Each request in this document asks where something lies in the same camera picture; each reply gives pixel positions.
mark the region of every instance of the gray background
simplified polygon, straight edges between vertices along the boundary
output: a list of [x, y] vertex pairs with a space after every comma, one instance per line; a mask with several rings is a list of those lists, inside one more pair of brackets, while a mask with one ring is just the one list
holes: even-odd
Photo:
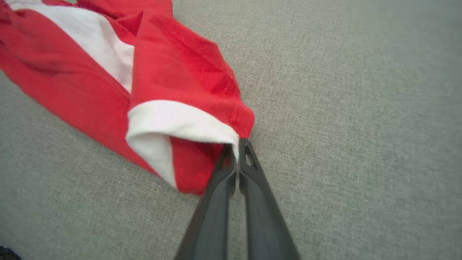
[[[174, 0], [220, 46], [303, 259], [462, 258], [462, 2]], [[198, 197], [0, 76], [0, 245], [24, 260], [172, 259]], [[230, 259], [245, 257], [243, 198]]]

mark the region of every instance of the red and white cloth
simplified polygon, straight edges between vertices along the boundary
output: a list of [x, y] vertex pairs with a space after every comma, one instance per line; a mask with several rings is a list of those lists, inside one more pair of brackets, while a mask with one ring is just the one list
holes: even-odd
[[181, 192], [204, 190], [223, 143], [248, 137], [215, 43], [171, 0], [0, 0], [0, 69], [53, 114]]

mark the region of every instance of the folded cloth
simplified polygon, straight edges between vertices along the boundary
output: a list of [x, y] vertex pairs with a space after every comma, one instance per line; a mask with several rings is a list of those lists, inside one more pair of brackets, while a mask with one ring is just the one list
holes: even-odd
[[51, 113], [181, 192], [204, 190], [252, 111], [171, 0], [0, 0], [0, 69]]

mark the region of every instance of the white stripe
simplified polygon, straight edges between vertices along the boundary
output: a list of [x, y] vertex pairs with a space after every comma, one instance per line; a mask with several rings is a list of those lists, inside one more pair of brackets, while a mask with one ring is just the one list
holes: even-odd
[[128, 119], [128, 145], [174, 187], [171, 144], [165, 135], [195, 142], [230, 143], [239, 158], [239, 136], [234, 129], [193, 106], [152, 100], [132, 108]]
[[34, 10], [53, 21], [131, 93], [134, 46], [122, 42], [104, 16], [77, 7], [47, 6], [40, 0], [6, 2], [13, 10]]

